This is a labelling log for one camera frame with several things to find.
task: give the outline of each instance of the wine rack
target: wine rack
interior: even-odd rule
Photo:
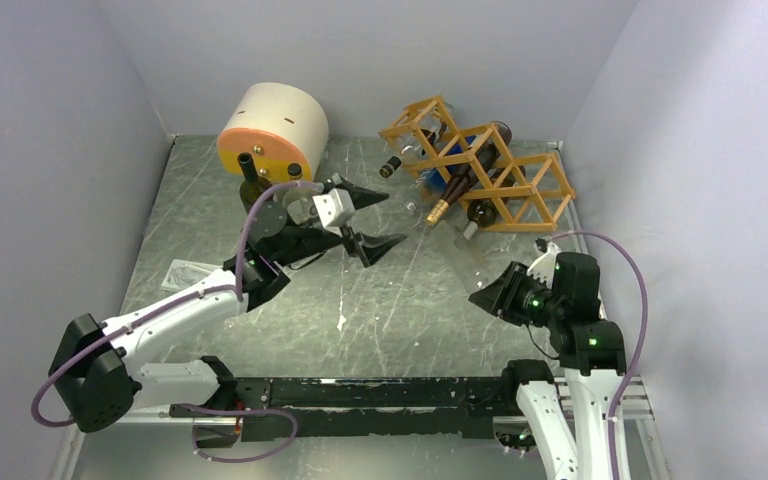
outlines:
[[[446,125],[445,133],[437,142],[438,145],[442,145],[439,150],[421,132],[419,122],[426,115],[438,116]],[[403,135],[411,134],[416,137],[426,152],[425,158],[402,166],[414,178],[419,178],[422,172],[434,168],[443,180],[448,182],[447,166],[468,163],[478,177],[478,184],[458,199],[461,208],[465,211],[472,200],[489,198],[499,211],[499,220],[494,225],[482,229],[484,231],[553,232],[558,229],[558,219],[563,215],[567,205],[575,199],[575,190],[567,180],[557,151],[514,157],[494,124],[459,128],[440,95],[408,105],[392,124],[378,134],[396,152],[402,149],[400,138],[403,138]],[[471,143],[467,142],[466,139],[471,136],[475,136],[475,139]],[[494,175],[493,181],[475,156],[481,146],[491,140],[501,153],[493,165],[493,170],[498,172],[498,175]],[[462,152],[449,155],[455,145],[460,145]],[[528,177],[525,167],[538,165],[537,172]],[[548,178],[549,173],[554,176],[558,187],[541,189],[540,183]],[[516,184],[512,187],[502,187],[509,175],[514,177]],[[560,199],[560,203],[550,209],[546,201],[554,199]],[[524,200],[524,202],[512,210],[509,208],[511,202],[507,200]],[[526,218],[526,213],[531,208],[538,213],[539,219],[536,221],[528,221]]]

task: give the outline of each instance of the gray wall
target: gray wall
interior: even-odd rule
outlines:
[[[69,320],[118,312],[167,150],[94,1],[0,2],[0,479],[47,478],[31,397]]]
[[[243,92],[289,83],[332,132],[375,135],[443,93],[464,126],[567,132],[637,0],[102,0],[173,133],[216,134]]]
[[[674,478],[768,478],[768,1],[641,0],[565,148]]]

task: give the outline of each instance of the dark glass bottle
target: dark glass bottle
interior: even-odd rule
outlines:
[[[496,128],[499,130],[499,135],[502,137],[502,141],[505,142],[505,145],[508,145],[511,142],[512,137],[511,129],[502,122],[493,123],[496,124]],[[485,143],[475,154],[478,163],[481,164],[481,168],[483,168],[485,172],[490,171],[500,155],[501,152],[499,151],[499,148],[491,141]],[[428,214],[425,221],[431,226],[436,225],[440,220],[440,217],[442,217],[443,214],[446,213],[446,210],[449,209],[449,206],[455,203],[457,199],[461,198],[461,196],[475,186],[476,183],[478,183],[478,176],[472,170],[470,164],[463,163],[458,166],[455,173],[452,174],[449,181],[446,183],[446,189],[440,194],[440,200],[437,200],[437,203],[434,205],[434,208],[431,209],[431,213]]]
[[[513,187],[514,183],[514,179],[508,176],[502,181],[500,186]],[[503,198],[502,202],[508,203],[509,199],[510,197]],[[473,200],[469,202],[469,207],[466,209],[466,218],[469,219],[469,223],[464,228],[463,236],[469,240],[479,228],[487,228],[496,223],[496,219],[499,218],[499,209],[493,204],[493,200],[489,198]]]
[[[269,180],[257,174],[257,168],[254,166],[254,158],[250,153],[243,152],[237,157],[237,163],[243,171],[243,183],[240,184],[240,200],[246,208],[246,212],[251,211],[252,205],[257,199],[272,186]]]

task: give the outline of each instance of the round drum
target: round drum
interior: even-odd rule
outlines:
[[[291,163],[313,180],[327,141],[328,119],[313,97],[289,85],[258,83],[243,95],[216,148],[225,170],[242,175],[237,156],[249,152],[260,175],[282,183],[290,180]]]

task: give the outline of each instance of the scratched metal surface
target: scratched metal surface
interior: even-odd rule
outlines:
[[[544,148],[542,142],[512,145],[515,154]],[[494,320],[467,301],[463,276],[454,273],[464,269],[455,268],[465,267],[458,259],[463,257],[440,251],[451,238],[442,228],[426,226],[430,206],[415,182],[405,172],[386,180],[378,175],[389,156],[378,138],[332,138],[317,178],[339,172],[390,193],[386,202],[359,211],[352,226],[372,235],[404,233],[407,240],[371,268],[333,249],[310,267],[289,272],[290,285],[273,301],[194,333],[158,360],[186,362],[210,354],[238,376],[376,377],[496,375],[510,359],[539,358],[524,329]],[[245,218],[239,182],[222,168],[215,137],[178,137],[123,312],[169,294],[160,284],[174,259],[218,265],[233,254]],[[409,202],[416,208],[406,207]],[[446,218],[457,228],[466,224],[460,208]],[[566,213],[560,229],[571,226]],[[465,257],[478,258],[495,278],[510,260],[528,264],[536,258],[535,238],[479,232],[469,243],[474,255]],[[571,241],[561,247],[575,248]],[[545,332],[535,329],[534,335],[547,346]]]
[[[160,285],[172,260],[219,264],[232,255],[244,218],[239,177],[222,169],[214,141],[178,138],[123,312],[168,295]],[[523,154],[541,148],[538,143],[513,145]],[[469,272],[471,266],[439,251],[447,238],[442,230],[425,226],[427,206],[419,203],[406,174],[386,181],[378,176],[389,156],[382,141],[334,138],[325,155],[320,176],[337,171],[392,195],[359,212],[353,226],[370,234],[403,232],[408,239],[369,269],[332,251],[311,267],[290,272],[292,282],[276,300],[184,339],[157,360],[183,362],[214,354],[238,376],[374,377],[498,375],[509,359],[538,358],[525,330],[494,320],[466,300],[464,284],[453,271]],[[415,211],[405,208],[411,201],[419,207]],[[459,209],[448,218],[456,227],[465,224]],[[571,225],[566,214],[561,229]],[[478,234],[469,245],[495,277],[511,259],[531,262],[534,238]],[[575,248],[572,243],[561,246]],[[341,317],[345,320],[338,330]],[[544,333],[534,333],[545,346]],[[224,465],[191,455],[189,433],[187,427],[114,425],[87,437],[73,478],[545,478],[537,458],[506,455],[498,443],[458,435],[304,438],[275,457]],[[632,423],[627,423],[627,437],[633,477],[651,478]],[[245,443],[211,453],[243,457],[275,445]]]

